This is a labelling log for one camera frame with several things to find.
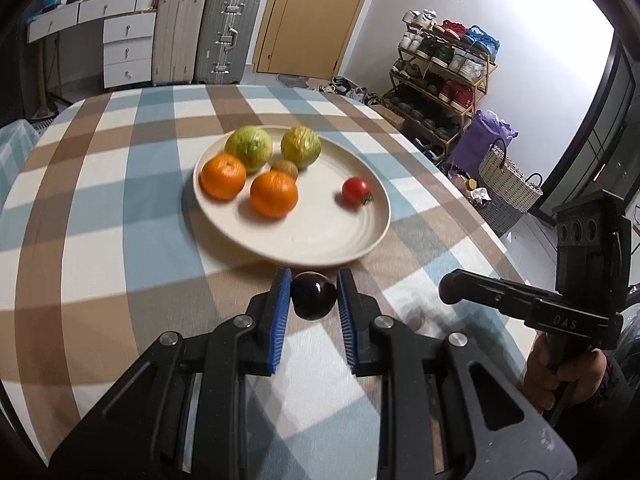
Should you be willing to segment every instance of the door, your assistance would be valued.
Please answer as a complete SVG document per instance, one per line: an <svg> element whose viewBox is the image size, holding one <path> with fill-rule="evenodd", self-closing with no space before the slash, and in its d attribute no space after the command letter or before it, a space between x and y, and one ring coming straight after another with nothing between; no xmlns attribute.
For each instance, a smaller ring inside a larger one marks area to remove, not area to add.
<svg viewBox="0 0 640 480"><path fill-rule="evenodd" d="M275 0L258 72L331 79L360 0Z"/></svg>

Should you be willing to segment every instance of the purple bag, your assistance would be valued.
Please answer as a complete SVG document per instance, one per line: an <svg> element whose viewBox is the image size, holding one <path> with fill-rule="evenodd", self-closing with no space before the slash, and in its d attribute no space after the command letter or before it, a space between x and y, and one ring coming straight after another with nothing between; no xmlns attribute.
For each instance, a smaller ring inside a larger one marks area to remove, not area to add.
<svg viewBox="0 0 640 480"><path fill-rule="evenodd" d="M471 177L478 178L480 163L492 142L500 137L508 146L511 139L517 136L518 133L491 110L478 110L447 161L462 168Z"/></svg>

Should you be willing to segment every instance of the drawer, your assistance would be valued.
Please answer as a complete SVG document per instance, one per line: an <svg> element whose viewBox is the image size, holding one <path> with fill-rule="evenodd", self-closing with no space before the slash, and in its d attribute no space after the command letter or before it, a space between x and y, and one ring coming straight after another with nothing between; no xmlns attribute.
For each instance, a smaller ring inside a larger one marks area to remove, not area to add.
<svg viewBox="0 0 640 480"><path fill-rule="evenodd" d="M29 24L29 43L39 40L47 34L53 34L63 28L73 27L78 23L78 7L80 2L50 10L37 17Z"/></svg>
<svg viewBox="0 0 640 480"><path fill-rule="evenodd" d="M104 45L104 64L113 65L137 59L151 59L154 47L153 38L114 41Z"/></svg>
<svg viewBox="0 0 640 480"><path fill-rule="evenodd" d="M80 3L78 23L90 22L136 10L136 0L85 0Z"/></svg>
<svg viewBox="0 0 640 480"><path fill-rule="evenodd" d="M146 10L153 6L154 0L136 0L136 10Z"/></svg>
<svg viewBox="0 0 640 480"><path fill-rule="evenodd" d="M104 87L151 81L151 60L139 59L104 67Z"/></svg>
<svg viewBox="0 0 640 480"><path fill-rule="evenodd" d="M132 40L133 38L152 37L156 28L156 13L128 14L118 18L104 20L102 42Z"/></svg>

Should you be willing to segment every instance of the suitcase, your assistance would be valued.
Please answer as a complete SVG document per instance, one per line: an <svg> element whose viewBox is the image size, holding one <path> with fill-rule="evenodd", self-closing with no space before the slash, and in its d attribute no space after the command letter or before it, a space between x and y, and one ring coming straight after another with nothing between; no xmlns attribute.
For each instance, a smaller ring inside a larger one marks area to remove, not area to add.
<svg viewBox="0 0 640 480"><path fill-rule="evenodd" d="M260 0L207 0L196 54L197 82L240 82L259 6Z"/></svg>
<svg viewBox="0 0 640 480"><path fill-rule="evenodd" d="M190 83L205 0L159 0L152 83Z"/></svg>

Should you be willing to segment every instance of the white plate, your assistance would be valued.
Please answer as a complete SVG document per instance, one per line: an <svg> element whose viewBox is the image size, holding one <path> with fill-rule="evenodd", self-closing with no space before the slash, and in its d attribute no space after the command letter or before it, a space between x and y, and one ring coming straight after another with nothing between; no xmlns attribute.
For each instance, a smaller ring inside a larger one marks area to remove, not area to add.
<svg viewBox="0 0 640 480"><path fill-rule="evenodd" d="M288 128L264 126L273 139L273 157L280 156L280 140ZM249 202L251 183L231 202L217 202L200 189L204 164L222 152L230 134L202 154L193 170L193 189L204 214L224 235L260 256L292 267L331 267L358 259L382 240L389 228L389 197L379 178L353 153L322 137L322 152L300 172L298 204L281 220L267 219ZM269 169L267 164L262 171ZM373 202L358 209L339 203L342 184L360 176L371 186Z"/></svg>

